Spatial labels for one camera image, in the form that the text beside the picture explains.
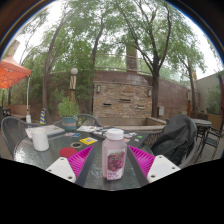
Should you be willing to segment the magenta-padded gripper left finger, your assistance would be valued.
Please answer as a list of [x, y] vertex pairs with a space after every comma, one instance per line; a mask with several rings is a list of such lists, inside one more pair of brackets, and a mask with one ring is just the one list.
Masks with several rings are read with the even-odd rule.
[[83, 186], [94, 156], [94, 146], [88, 146], [69, 158], [59, 157], [47, 168], [47, 171], [79, 186]]

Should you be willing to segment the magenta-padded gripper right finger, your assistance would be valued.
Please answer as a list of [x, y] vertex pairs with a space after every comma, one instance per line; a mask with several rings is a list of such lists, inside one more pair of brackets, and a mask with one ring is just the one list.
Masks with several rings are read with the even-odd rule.
[[128, 158], [141, 186], [155, 182], [180, 170], [163, 155], [153, 156], [139, 148], [129, 145]]

